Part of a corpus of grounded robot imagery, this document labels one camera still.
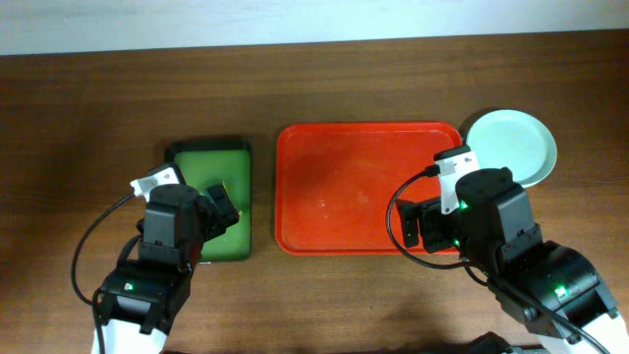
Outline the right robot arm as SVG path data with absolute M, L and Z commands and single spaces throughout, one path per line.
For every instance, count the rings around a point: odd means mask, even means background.
M 509 317 L 535 335 L 547 353 L 625 353 L 628 329 L 618 303 L 581 253 L 543 239 L 525 189 L 508 168 L 480 169 L 455 184 L 458 206 L 438 211 L 439 201 L 400 200 L 405 232 L 395 248 L 406 255 L 419 242 L 455 248 L 465 271 L 477 268 L 483 285 Z

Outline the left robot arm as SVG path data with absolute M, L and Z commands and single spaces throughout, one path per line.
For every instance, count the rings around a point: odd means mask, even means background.
M 201 193 L 183 184 L 149 193 L 140 234 L 92 296 L 93 353 L 160 353 L 190 297 L 203 244 L 237 224 L 222 184 Z

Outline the green yellow sponge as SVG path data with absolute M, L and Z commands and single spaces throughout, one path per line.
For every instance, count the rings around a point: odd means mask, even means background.
M 230 208 L 240 218 L 243 212 L 238 208 L 237 201 L 234 200 L 232 193 L 228 191 L 225 181 L 221 181 L 221 187 L 224 190 L 225 198 L 228 200 Z

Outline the pale green plate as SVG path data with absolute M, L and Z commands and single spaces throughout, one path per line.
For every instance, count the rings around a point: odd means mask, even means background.
M 525 188 L 549 176 L 558 158 L 548 127 L 518 110 L 499 109 L 484 114 L 471 125 L 465 142 L 477 155 L 481 168 L 507 167 L 514 181 Z

